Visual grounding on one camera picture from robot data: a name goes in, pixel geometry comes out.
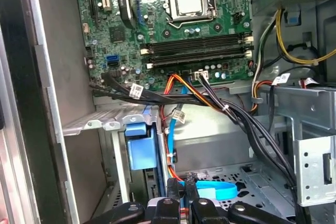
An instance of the cable tie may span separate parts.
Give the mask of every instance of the cable tie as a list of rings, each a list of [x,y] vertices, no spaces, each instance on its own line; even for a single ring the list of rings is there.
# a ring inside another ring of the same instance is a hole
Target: cable tie
[[[222,111],[226,111],[229,108],[229,105],[225,105],[224,108],[222,108]]]

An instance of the yellow wire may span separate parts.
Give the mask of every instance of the yellow wire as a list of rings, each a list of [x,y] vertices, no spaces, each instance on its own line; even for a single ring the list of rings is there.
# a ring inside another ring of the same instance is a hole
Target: yellow wire
[[[301,59],[298,59],[296,57],[293,57],[292,55],[290,55],[288,53],[288,51],[286,50],[286,47],[285,45],[283,44],[284,41],[282,40],[282,35],[281,35],[281,17],[282,17],[282,12],[278,12],[277,14],[277,18],[276,18],[276,26],[277,26],[277,37],[278,37],[278,40],[279,40],[279,45],[280,45],[280,48],[281,50],[285,53],[285,55],[292,61],[296,62],[296,63],[299,63],[299,64],[316,64],[317,62],[321,62],[321,61],[324,61],[328,58],[330,58],[331,56],[335,55],[336,54],[336,49],[331,51],[330,53],[328,53],[327,55],[323,56],[323,57],[320,57],[319,59],[315,59],[315,60],[301,60]]]

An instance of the motherboard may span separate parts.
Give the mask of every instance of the motherboard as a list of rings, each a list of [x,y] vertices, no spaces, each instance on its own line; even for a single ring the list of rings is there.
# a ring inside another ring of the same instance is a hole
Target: motherboard
[[[91,82],[109,72],[126,87],[164,89],[169,75],[197,84],[251,78],[248,0],[78,0]]]

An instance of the metal bracket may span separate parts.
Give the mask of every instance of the metal bracket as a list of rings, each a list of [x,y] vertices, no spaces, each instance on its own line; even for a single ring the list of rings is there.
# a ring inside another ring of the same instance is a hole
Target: metal bracket
[[[251,97],[252,103],[254,104],[262,104],[264,103],[263,98],[256,98],[256,97]]]
[[[336,200],[336,136],[296,140],[298,202],[308,207]]]

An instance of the cpu socket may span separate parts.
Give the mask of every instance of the cpu socket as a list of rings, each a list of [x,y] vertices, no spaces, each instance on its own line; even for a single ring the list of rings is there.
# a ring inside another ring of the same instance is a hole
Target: cpu socket
[[[167,22],[177,29],[183,24],[210,21],[217,16],[215,0],[166,0],[164,7],[170,16]]]

